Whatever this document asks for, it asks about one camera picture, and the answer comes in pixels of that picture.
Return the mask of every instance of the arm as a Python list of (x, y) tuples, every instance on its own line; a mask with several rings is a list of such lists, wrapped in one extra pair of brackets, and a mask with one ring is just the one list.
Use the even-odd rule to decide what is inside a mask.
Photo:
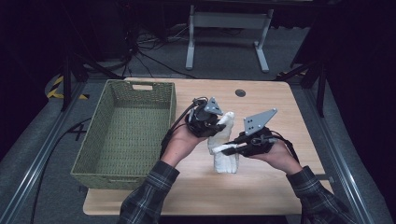
[(151, 224), (159, 221), (163, 201), (179, 174), (175, 167), (205, 140), (191, 134), (184, 125), (184, 119), (179, 124), (181, 126), (174, 131), (163, 156), (154, 165), (144, 183), (122, 203), (119, 224)]
[(303, 168), (290, 155), (282, 141), (277, 141), (268, 153), (250, 158), (266, 161), (286, 173), (294, 193), (301, 201), (304, 214), (311, 223), (356, 223), (347, 207), (320, 184), (308, 166)]

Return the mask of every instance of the green woven basket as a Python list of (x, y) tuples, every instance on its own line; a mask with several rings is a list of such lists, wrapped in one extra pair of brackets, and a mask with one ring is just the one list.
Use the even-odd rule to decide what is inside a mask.
[(175, 84), (108, 80), (71, 175), (91, 189), (135, 189), (161, 153)]

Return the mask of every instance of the plaid sleeve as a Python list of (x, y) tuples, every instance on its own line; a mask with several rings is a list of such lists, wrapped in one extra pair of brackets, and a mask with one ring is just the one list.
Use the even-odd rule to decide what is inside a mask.
[(308, 166), (287, 178), (311, 223), (356, 223), (347, 207), (320, 184)]
[(163, 201), (179, 171), (163, 161), (157, 161), (144, 183), (122, 203), (118, 223), (158, 223)]

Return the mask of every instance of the hazard stripe tape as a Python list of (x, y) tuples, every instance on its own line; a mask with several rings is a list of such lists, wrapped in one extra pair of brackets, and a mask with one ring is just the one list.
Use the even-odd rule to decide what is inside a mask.
[[(64, 81), (64, 76), (59, 75), (58, 78), (56, 78), (55, 82), (53, 83), (52, 87), (49, 90), (49, 93), (47, 94), (48, 98), (59, 98), (59, 99), (63, 99), (64, 95), (61, 93), (56, 93), (56, 91), (58, 90), (59, 86), (61, 85), (61, 83)], [(80, 100), (88, 100), (90, 99), (90, 95), (89, 94), (81, 94), (78, 99)]]

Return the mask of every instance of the wooden table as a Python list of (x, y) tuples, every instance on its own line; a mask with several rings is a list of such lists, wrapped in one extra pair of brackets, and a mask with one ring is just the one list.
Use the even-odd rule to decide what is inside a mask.
[[(289, 139), (301, 165), (309, 165), (316, 175), (324, 170), (306, 129), (300, 110), (287, 83), (240, 80), (176, 78), (127, 78), (132, 80), (174, 82), (177, 92), (177, 118), (193, 98), (214, 96), (224, 113), (233, 111), (235, 122), (231, 139), (244, 130), (243, 118), (277, 108), (267, 127)], [(238, 97), (235, 91), (247, 94)], [(163, 215), (292, 215), (301, 213), (285, 174), (267, 163), (239, 157), (236, 174), (214, 171), (213, 156), (206, 141), (183, 160), (180, 175), (163, 205)], [(321, 183), (332, 190), (329, 181)], [(118, 215), (121, 202), (130, 190), (89, 189), (84, 213)]]

